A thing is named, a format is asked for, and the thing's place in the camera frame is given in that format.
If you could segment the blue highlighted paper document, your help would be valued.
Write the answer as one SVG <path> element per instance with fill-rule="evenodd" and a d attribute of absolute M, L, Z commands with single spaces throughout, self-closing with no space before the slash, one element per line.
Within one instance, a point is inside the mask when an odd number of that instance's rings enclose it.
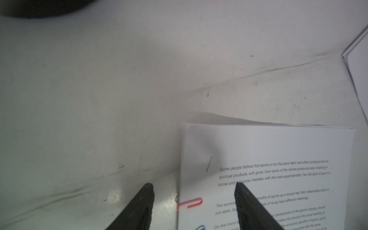
<path fill-rule="evenodd" d="M 237 230 L 241 182 L 285 230 L 342 230 L 354 129 L 185 124 L 178 229 Z"/>

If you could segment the pink highlighted paper document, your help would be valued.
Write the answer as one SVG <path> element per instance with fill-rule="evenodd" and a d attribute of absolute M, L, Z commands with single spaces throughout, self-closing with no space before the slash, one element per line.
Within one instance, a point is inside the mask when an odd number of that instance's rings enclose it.
<path fill-rule="evenodd" d="M 368 28 L 365 27 L 342 53 L 353 86 L 365 116 L 368 119 Z"/>

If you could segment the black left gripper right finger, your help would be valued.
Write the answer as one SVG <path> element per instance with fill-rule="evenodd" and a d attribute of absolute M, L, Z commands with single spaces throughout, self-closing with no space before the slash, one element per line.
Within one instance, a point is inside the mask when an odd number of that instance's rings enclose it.
<path fill-rule="evenodd" d="M 236 183 L 234 197 L 240 230 L 283 230 L 245 184 Z"/>

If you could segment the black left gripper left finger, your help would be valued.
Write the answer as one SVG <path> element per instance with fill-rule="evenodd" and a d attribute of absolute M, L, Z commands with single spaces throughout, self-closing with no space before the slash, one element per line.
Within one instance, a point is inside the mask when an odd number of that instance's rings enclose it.
<path fill-rule="evenodd" d="M 155 194 L 152 183 L 146 183 L 106 230 L 149 230 Z"/>

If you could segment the pink paperclip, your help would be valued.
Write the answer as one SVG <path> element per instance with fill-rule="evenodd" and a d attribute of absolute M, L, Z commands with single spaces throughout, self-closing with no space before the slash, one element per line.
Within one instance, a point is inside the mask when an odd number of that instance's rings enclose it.
<path fill-rule="evenodd" d="M 188 201 L 184 201 L 178 204 L 177 211 L 180 210 L 180 207 L 186 207 L 187 209 L 192 209 L 203 204 L 203 199 L 201 197 L 194 198 Z"/>

